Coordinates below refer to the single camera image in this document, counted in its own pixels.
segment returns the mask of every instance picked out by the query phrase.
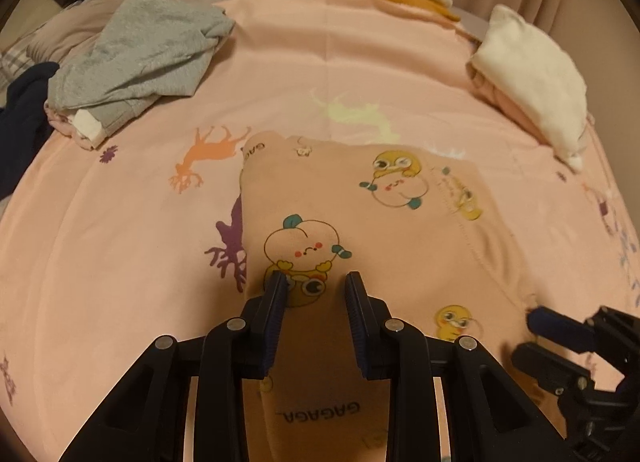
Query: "pink comforter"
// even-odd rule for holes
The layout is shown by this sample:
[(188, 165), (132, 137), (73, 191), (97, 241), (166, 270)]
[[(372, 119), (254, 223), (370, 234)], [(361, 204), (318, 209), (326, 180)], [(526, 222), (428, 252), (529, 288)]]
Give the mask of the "pink comforter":
[[(37, 460), (60, 457), (156, 336), (206, 334), (239, 312), (238, 179), (254, 152), (241, 147), (260, 130), (472, 161), (540, 303), (578, 319), (601, 304), (636, 312), (638, 241), (593, 128), (575, 176), (472, 95), (473, 45), (424, 12), (223, 5), (237, 26), (194, 97), (159, 103), (98, 152), (53, 135), (0, 222), (0, 406)], [(601, 360), (583, 362), (615, 383)], [(258, 422), (252, 460), (268, 460)]]

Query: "silver screw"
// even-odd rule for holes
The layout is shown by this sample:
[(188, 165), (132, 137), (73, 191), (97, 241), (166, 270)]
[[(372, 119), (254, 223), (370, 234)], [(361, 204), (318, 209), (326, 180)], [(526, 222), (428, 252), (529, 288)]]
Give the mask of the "silver screw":
[(158, 339), (156, 339), (154, 346), (158, 350), (167, 350), (168, 347), (170, 347), (173, 344), (174, 344), (174, 338), (172, 338), (171, 336), (160, 336)]
[(385, 321), (385, 328), (392, 332), (399, 332), (404, 328), (404, 322), (401, 319), (391, 318)]
[(471, 336), (462, 336), (459, 343), (465, 350), (475, 350), (478, 347), (478, 341), (473, 339)]
[(226, 327), (229, 330), (233, 330), (234, 332), (238, 330), (242, 330), (245, 326), (246, 326), (246, 321), (241, 317), (231, 318), (229, 321), (226, 322)]

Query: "folded gray clothing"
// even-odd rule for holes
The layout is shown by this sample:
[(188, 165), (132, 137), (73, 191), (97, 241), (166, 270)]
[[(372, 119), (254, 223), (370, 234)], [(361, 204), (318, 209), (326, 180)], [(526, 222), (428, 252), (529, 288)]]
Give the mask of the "folded gray clothing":
[(97, 146), (159, 96), (192, 96), (233, 26), (215, 6), (124, 0), (94, 47), (49, 80), (49, 106), (85, 108), (102, 131), (87, 135), (86, 124), (80, 131)]

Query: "bed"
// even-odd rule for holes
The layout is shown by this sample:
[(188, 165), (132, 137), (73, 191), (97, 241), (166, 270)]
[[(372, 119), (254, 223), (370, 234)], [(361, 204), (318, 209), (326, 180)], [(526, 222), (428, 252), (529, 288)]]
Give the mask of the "bed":
[[(580, 320), (601, 304), (639, 313), (640, 244), (591, 123), (574, 174), (468, 92), (472, 38), (411, 7), (211, 1), (237, 25), (196, 94), (161, 100), (94, 152), (54, 133), (0, 221), (0, 406), (38, 462), (58, 460), (155, 337), (200, 336), (239, 313), (242, 146), (263, 130), (471, 161), (537, 303)], [(457, 12), (481, 40), (486, 22)], [(438, 38), (444, 54), (424, 44)], [(428, 95), (434, 84), (447, 95)], [(617, 383), (602, 360), (579, 361)], [(258, 422), (252, 460), (269, 460)]]

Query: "bed sheet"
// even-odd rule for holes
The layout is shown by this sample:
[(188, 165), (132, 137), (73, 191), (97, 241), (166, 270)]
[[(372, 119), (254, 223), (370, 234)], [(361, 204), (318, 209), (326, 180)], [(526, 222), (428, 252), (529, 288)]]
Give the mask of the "bed sheet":
[[(636, 312), (638, 240), (591, 126), (573, 175), (472, 95), (473, 44), (430, 13), (383, 0), (223, 6), (237, 25), (196, 95), (158, 103), (97, 152), (54, 135), (0, 222), (0, 406), (39, 462), (58, 460), (155, 337), (238, 314), (239, 174), (255, 153), (242, 144), (261, 130), (470, 160), (540, 303), (578, 319), (601, 304)], [(582, 361), (615, 384), (599, 359)], [(267, 461), (259, 422), (252, 460)]]

